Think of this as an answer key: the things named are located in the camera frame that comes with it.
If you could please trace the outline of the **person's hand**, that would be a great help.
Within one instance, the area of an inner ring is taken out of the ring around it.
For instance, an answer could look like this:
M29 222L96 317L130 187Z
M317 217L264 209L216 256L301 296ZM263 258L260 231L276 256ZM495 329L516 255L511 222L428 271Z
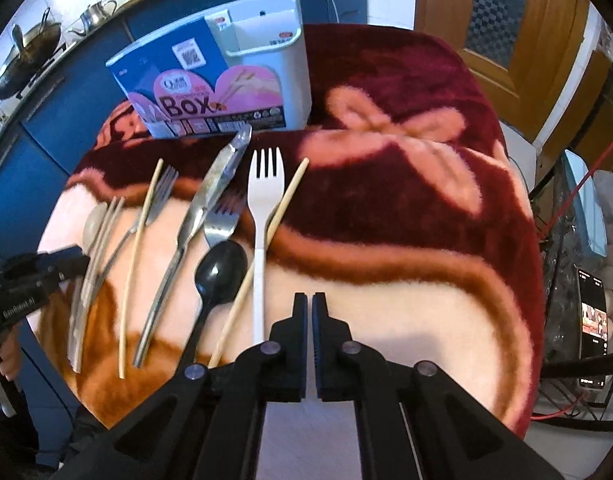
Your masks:
M21 370L21 350L18 341L20 324L15 325L0 343L0 372L10 382L15 382Z

